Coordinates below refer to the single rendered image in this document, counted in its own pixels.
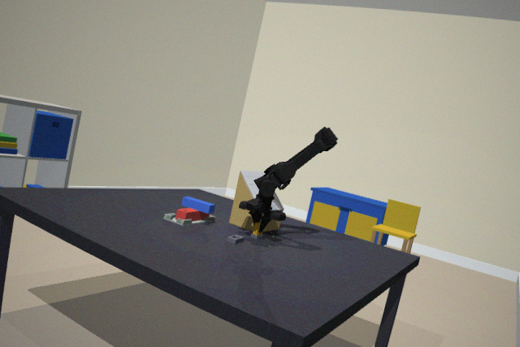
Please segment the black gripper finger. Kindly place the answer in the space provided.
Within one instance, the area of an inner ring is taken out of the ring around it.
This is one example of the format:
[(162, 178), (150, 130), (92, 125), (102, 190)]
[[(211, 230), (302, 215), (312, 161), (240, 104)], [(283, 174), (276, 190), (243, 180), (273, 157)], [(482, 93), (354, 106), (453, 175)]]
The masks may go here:
[(260, 220), (261, 220), (261, 216), (262, 216), (262, 213), (259, 213), (259, 214), (253, 214), (253, 213), (250, 213), (249, 214), (252, 216), (253, 218), (253, 227), (255, 225), (255, 223), (260, 223)]
[(264, 228), (269, 224), (269, 222), (271, 221), (271, 219), (268, 219), (264, 216), (261, 216), (261, 224), (260, 224), (260, 228), (259, 228), (259, 232), (262, 232), (264, 230)]

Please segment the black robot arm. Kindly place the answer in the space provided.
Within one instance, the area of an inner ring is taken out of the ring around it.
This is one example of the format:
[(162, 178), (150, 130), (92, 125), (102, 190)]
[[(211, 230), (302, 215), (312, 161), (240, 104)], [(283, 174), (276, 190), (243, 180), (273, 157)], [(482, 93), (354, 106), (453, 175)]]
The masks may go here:
[[(294, 155), (287, 162), (279, 162), (268, 167), (265, 175), (254, 180), (259, 188), (259, 192), (264, 197), (270, 197), (275, 193), (275, 189), (285, 189), (295, 176), (296, 171), (304, 164), (309, 162), (314, 156), (323, 151), (329, 151), (334, 148), (338, 142), (335, 133), (329, 128), (322, 128), (315, 134), (314, 142), (305, 147), (302, 151)], [(281, 186), (281, 187), (280, 187)], [(267, 199), (261, 199), (259, 195), (256, 198), (246, 202), (246, 210), (252, 213), (267, 210)]]

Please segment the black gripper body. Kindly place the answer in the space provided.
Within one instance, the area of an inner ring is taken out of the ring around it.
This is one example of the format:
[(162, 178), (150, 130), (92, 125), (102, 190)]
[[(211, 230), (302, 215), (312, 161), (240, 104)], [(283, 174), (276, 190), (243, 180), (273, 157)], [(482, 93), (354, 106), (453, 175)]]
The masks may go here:
[[(272, 203), (272, 200), (275, 199), (273, 197), (273, 195), (270, 197), (264, 197), (263, 195), (261, 195), (260, 192), (257, 195), (259, 195), (261, 199), (266, 198), (266, 203), (267, 203), (266, 212), (258, 211), (257, 213), (253, 213), (253, 214), (259, 214), (259, 212), (260, 212), (260, 213), (263, 213), (264, 217), (266, 217), (268, 219), (273, 219), (275, 221), (285, 221), (286, 220), (285, 213), (280, 212), (280, 211), (271, 211), (272, 210), (271, 203)], [(239, 205), (239, 208), (242, 210), (246, 210), (246, 202), (241, 202)]]

